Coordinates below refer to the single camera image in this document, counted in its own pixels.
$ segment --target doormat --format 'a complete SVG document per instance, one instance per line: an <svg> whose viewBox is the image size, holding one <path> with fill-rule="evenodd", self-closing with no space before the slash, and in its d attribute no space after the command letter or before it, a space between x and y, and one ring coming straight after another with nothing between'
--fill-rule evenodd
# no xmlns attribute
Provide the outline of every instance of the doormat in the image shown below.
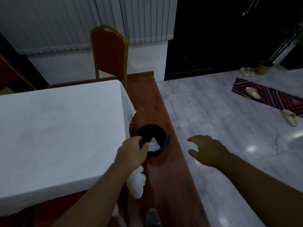
<svg viewBox="0 0 303 227"><path fill-rule="evenodd" d="M258 94L261 96L260 99L255 99L250 96L246 91L246 87L255 88ZM299 117L303 117L303 99L288 94L286 92L278 91L271 87L266 87L260 84L256 84L254 82L242 79L237 77L235 84L232 88L232 92L238 95L242 95L246 98L252 99L254 101L264 103L271 107L278 108L280 110L286 109Z"/></svg>

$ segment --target red carpet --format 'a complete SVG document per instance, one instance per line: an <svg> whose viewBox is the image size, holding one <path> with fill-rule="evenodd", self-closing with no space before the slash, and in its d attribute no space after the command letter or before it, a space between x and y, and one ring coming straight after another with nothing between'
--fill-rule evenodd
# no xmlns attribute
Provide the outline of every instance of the red carpet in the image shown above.
<svg viewBox="0 0 303 227"><path fill-rule="evenodd" d="M251 97L246 91L246 87L255 88L261 99L255 99ZM303 117L303 99L288 94L286 92L278 91L274 88L266 87L254 82L237 77L235 84L232 88L232 92L247 97L249 99L255 100L260 103L264 103L271 107L278 108L280 110L286 109L292 111L299 117Z"/></svg>

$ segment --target chair backrest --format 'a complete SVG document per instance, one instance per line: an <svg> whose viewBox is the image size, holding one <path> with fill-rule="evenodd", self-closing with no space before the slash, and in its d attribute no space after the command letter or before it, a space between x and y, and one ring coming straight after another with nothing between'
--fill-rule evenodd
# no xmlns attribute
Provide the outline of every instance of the chair backrest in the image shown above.
<svg viewBox="0 0 303 227"><path fill-rule="evenodd" d="M91 30L91 44L96 79L100 79L100 70L118 77L126 89L128 56L126 39L112 27L101 25Z"/></svg>

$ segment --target black trash bin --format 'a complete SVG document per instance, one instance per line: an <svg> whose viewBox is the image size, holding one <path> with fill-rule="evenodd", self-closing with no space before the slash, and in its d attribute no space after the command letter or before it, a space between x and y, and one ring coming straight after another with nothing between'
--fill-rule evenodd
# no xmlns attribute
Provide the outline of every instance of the black trash bin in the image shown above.
<svg viewBox="0 0 303 227"><path fill-rule="evenodd" d="M147 153L148 156L158 156L166 148L170 139L169 135L165 132L165 130L156 124L143 125L142 127L140 127L136 135L142 137L142 139L139 141L140 148L144 143L150 142L152 140L152 137L157 140L160 149L157 151L149 151Z"/></svg>

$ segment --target person's right arm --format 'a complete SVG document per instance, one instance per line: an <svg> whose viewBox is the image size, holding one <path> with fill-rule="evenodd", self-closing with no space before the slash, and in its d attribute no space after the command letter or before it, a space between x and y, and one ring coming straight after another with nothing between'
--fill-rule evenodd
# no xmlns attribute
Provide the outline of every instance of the person's right arm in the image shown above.
<svg viewBox="0 0 303 227"><path fill-rule="evenodd" d="M230 153L210 136L196 135L188 141L198 146L198 152L190 149L189 154L220 170L267 227L303 226L303 193Z"/></svg>

